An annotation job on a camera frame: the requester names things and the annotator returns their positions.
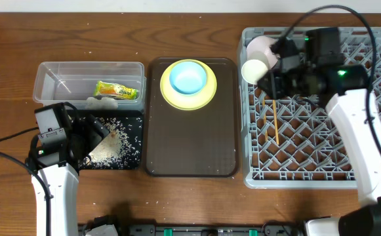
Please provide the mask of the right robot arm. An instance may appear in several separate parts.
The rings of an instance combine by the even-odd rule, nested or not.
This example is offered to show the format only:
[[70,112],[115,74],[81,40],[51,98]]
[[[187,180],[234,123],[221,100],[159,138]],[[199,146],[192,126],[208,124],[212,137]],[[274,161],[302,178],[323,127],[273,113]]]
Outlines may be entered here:
[[306,235],[381,235],[381,121],[371,78],[360,65],[345,65],[336,34],[309,36],[306,61],[294,41],[270,46],[272,68],[260,66],[255,81],[272,98],[318,95],[338,129],[357,181],[360,209],[339,218],[305,223]]

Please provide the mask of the green yellow snack wrapper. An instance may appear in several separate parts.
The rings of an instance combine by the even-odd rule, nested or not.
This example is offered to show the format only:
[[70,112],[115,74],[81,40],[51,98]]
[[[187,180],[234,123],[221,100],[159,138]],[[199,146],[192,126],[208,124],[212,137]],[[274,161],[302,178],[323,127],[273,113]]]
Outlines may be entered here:
[[121,100],[136,99],[138,91],[117,83],[98,81],[93,92],[94,96],[106,96]]

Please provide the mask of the white cup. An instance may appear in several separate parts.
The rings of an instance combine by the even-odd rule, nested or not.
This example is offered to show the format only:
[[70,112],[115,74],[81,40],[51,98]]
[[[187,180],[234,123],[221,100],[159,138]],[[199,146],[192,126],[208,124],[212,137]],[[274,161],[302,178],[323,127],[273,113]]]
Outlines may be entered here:
[[252,85],[256,85],[268,71],[268,58],[263,52],[259,51],[250,54],[247,57],[247,61],[241,67],[241,75],[243,79]]

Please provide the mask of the yellow plate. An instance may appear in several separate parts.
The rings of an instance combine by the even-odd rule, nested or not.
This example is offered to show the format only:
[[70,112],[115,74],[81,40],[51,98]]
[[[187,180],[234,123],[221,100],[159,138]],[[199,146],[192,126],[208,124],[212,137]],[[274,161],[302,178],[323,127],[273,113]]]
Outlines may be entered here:
[[[205,87],[200,90],[196,94],[192,95],[184,95],[176,92],[170,85],[169,75],[173,66],[177,65],[179,62],[193,61],[200,63],[202,67],[207,72],[207,83]],[[199,60],[194,59],[183,59],[177,62],[172,63],[167,67],[167,69],[163,72],[160,80],[160,90],[163,98],[166,100],[168,104],[172,107],[191,111],[202,108],[207,105],[213,98],[217,89],[217,80],[213,70]]]

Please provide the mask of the blue plate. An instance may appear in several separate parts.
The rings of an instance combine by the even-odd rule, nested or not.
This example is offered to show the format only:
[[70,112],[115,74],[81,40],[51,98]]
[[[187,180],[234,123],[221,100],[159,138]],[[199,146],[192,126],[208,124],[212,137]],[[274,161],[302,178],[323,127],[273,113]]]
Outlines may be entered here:
[[171,69],[169,82],[171,87],[180,94],[196,94],[205,87],[207,72],[200,63],[179,62]]

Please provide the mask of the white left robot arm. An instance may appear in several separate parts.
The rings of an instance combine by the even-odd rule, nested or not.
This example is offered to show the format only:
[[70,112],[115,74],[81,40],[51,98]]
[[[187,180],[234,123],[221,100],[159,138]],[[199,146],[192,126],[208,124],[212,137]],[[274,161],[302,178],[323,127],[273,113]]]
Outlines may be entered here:
[[89,153],[109,134],[93,115],[72,124],[70,136],[58,144],[38,146],[40,135],[30,143],[26,164],[40,179],[31,178],[37,204],[37,234],[77,235],[77,188],[79,170]]

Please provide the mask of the white tissue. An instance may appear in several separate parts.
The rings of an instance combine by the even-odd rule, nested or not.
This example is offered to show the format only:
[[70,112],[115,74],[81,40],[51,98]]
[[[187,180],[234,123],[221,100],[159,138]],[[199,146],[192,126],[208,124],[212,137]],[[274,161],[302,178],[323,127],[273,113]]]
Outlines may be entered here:
[[86,99],[85,109],[89,110],[116,110],[118,101],[110,97],[88,97]]

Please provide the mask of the white bowl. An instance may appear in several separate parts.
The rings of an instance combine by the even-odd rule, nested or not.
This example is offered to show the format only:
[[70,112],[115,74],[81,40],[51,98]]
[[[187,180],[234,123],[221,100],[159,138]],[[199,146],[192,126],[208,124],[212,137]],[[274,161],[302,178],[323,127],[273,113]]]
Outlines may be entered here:
[[269,69],[273,68],[278,59],[270,47],[276,41],[276,39],[266,36],[255,37],[247,46],[247,60],[259,60],[265,63]]

